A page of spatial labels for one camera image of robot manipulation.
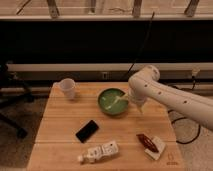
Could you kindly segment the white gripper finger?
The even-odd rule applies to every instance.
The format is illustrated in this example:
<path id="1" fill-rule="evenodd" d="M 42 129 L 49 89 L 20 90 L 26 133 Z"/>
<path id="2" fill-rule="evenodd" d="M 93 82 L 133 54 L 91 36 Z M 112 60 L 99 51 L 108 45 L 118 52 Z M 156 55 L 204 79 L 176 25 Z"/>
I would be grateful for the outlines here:
<path id="1" fill-rule="evenodd" d="M 106 109 L 111 109 L 113 105 L 115 105 L 119 101 L 128 101 L 128 95 L 124 94 L 123 96 L 116 96 L 113 103 L 106 107 Z"/>
<path id="2" fill-rule="evenodd" d="M 142 114 L 143 113 L 143 109 L 142 109 L 142 105 L 137 104 L 137 109 L 139 110 L 139 112 Z"/>

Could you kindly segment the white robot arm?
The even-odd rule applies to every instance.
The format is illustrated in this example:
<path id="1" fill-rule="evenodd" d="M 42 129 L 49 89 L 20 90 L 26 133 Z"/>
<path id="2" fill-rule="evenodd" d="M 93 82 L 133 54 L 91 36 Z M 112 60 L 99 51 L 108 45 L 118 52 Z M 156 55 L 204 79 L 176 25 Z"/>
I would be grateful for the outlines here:
<path id="1" fill-rule="evenodd" d="M 128 93 L 115 97 L 111 106 L 121 100 L 142 106 L 147 98 L 152 98 L 213 131 L 212 99 L 166 86 L 158 82 L 159 78 L 160 72 L 155 66 L 143 67 L 128 79 Z"/>

